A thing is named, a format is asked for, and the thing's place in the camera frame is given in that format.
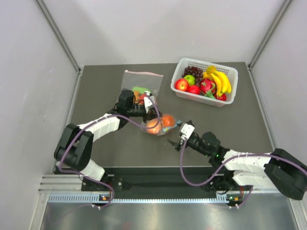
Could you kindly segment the orange fake pumpkin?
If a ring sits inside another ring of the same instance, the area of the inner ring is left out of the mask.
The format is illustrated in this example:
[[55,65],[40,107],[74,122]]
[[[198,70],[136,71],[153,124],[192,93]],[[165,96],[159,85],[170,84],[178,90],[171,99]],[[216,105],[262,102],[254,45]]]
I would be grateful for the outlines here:
[[165,114],[161,119],[163,127],[173,127],[176,124],[175,119],[172,115]]

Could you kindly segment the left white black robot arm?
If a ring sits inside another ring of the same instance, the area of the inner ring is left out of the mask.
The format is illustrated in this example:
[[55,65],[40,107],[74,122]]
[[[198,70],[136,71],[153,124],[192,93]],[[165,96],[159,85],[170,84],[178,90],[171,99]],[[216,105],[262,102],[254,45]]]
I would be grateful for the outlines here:
[[91,159],[93,143],[120,130],[133,117],[141,117],[145,123],[160,120],[162,114],[157,109],[155,96],[149,91],[143,95],[142,103],[138,103],[132,90],[122,90],[114,107],[102,117],[82,125],[68,124],[56,146],[54,158],[73,172],[87,177],[98,190],[106,189],[108,174]]

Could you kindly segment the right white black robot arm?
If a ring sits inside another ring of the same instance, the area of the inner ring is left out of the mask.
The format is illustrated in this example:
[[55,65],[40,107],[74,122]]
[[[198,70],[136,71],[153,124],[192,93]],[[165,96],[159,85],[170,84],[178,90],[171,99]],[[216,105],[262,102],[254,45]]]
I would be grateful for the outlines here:
[[307,191],[307,167],[289,152],[276,148],[269,153],[239,152],[221,146],[212,133],[199,136],[191,121],[180,123],[180,140],[171,142],[173,148],[184,154],[191,148],[209,159],[215,172],[204,182],[193,183],[185,175],[184,181],[191,186],[217,183],[230,191],[240,186],[259,189],[276,189],[293,200],[302,200]]

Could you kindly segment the blue-zip clear bag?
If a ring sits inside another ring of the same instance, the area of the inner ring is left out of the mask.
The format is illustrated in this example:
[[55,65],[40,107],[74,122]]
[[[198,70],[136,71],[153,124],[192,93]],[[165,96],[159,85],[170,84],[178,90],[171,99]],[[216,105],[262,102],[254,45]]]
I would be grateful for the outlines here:
[[144,130],[148,134],[162,136],[175,129],[176,127],[181,126],[181,124],[182,121],[177,119],[175,116],[171,114],[163,114],[160,117],[160,121],[158,121],[158,118],[154,118],[147,121],[146,123],[142,122],[141,127],[144,127]]

